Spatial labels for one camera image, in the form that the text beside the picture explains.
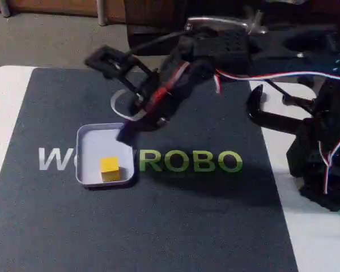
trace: black mat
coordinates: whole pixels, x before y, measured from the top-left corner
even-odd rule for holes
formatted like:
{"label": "black mat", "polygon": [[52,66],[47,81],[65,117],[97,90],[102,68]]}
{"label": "black mat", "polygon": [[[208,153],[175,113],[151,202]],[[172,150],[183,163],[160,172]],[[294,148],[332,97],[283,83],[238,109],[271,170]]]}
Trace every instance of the black mat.
{"label": "black mat", "polygon": [[182,173],[141,172],[131,188],[87,190],[73,158],[39,170],[40,147],[64,157],[82,125],[122,121],[109,107],[118,88],[91,71],[33,72],[0,174],[0,271],[296,271],[261,129],[245,114],[247,83],[221,97],[213,82],[198,87],[139,141],[163,156],[234,151],[238,173],[217,163],[195,173],[190,160]]}

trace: small white container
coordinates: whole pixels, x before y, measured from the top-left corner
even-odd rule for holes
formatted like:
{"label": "small white container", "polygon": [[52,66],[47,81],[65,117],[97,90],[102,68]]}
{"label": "small white container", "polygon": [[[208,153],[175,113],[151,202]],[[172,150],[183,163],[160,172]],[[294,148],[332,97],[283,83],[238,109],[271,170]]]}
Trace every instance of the small white container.
{"label": "small white container", "polygon": [[[122,125],[122,123],[84,125],[78,130],[75,175],[83,186],[114,186],[130,182],[135,172],[133,149],[116,140]],[[100,159],[106,157],[118,157],[120,180],[102,181]]]}

